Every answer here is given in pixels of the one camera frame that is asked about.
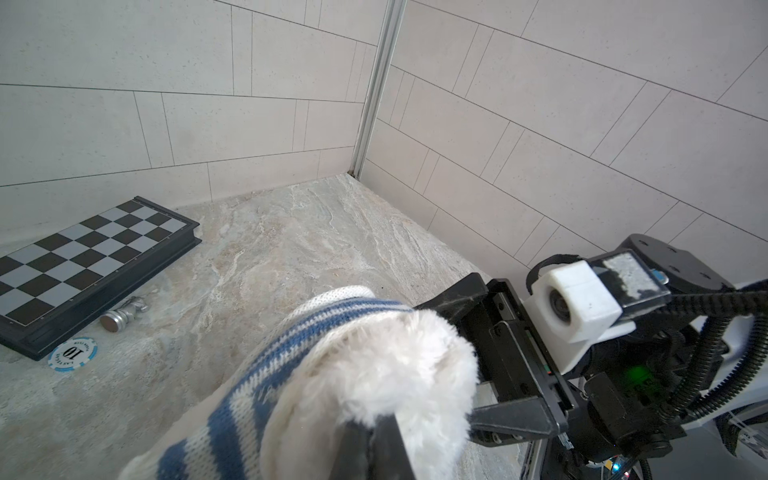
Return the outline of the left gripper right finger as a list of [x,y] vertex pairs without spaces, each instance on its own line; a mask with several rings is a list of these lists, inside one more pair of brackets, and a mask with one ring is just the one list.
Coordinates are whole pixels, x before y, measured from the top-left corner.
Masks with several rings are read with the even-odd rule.
[[373,431],[373,478],[416,479],[394,415],[382,417]]

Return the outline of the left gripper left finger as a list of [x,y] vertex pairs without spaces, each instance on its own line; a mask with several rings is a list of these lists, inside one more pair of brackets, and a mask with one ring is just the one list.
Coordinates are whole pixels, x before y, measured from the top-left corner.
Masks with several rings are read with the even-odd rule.
[[339,449],[328,479],[374,479],[375,434],[375,428],[369,428],[357,422],[345,423],[342,428]]

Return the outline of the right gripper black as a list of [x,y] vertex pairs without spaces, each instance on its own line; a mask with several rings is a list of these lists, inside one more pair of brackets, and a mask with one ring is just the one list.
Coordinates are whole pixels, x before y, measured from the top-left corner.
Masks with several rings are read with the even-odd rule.
[[568,471],[573,448],[563,436],[576,402],[509,281],[485,282],[473,272],[417,308],[437,312],[458,329],[475,349],[480,382],[492,387],[496,402],[469,417],[470,441],[483,447],[528,443],[524,479],[576,479]]

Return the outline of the white teddy bear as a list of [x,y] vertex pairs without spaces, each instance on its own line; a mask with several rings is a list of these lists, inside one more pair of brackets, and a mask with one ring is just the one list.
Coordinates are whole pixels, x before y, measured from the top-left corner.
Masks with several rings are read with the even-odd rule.
[[260,451],[265,479],[325,479],[348,421],[395,415],[417,478],[450,479],[469,437],[474,347],[432,310],[365,315],[328,332],[279,393]]

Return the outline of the blue white striped sweater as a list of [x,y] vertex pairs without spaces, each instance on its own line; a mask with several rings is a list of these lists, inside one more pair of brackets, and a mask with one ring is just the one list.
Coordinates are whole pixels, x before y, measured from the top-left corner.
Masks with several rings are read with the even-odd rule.
[[121,479],[256,479],[259,451],[277,396],[310,350],[338,327],[379,314],[410,313],[396,300],[379,299],[367,287],[320,294],[281,322],[235,374],[197,407],[188,427],[131,460]]

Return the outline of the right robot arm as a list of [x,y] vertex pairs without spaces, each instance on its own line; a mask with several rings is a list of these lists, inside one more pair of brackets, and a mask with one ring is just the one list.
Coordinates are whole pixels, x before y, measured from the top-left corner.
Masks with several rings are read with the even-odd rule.
[[526,479],[648,479],[767,362],[766,282],[733,286],[644,234],[549,256],[525,285],[471,273],[424,308],[471,343],[495,394],[472,411],[471,441],[526,444]]

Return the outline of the silver metal chess piece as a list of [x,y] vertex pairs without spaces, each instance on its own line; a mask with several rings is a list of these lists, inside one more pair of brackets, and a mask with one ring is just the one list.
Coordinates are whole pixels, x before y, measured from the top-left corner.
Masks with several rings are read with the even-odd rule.
[[98,319],[100,325],[110,333],[119,333],[123,331],[129,323],[140,318],[147,310],[149,305],[138,296],[133,296],[123,302],[120,306],[104,312]]

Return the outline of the white blue poker chip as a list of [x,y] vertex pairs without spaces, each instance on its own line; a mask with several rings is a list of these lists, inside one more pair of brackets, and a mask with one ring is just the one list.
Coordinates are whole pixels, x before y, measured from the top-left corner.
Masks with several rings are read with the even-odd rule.
[[67,373],[85,366],[97,353],[98,345],[93,338],[71,338],[50,353],[47,363],[54,371]]

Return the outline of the black white chessboard box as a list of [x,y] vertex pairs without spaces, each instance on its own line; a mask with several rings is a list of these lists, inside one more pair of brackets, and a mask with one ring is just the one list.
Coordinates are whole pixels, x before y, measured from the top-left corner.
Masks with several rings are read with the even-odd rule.
[[199,224],[133,199],[1,259],[1,343],[32,360],[198,244]]

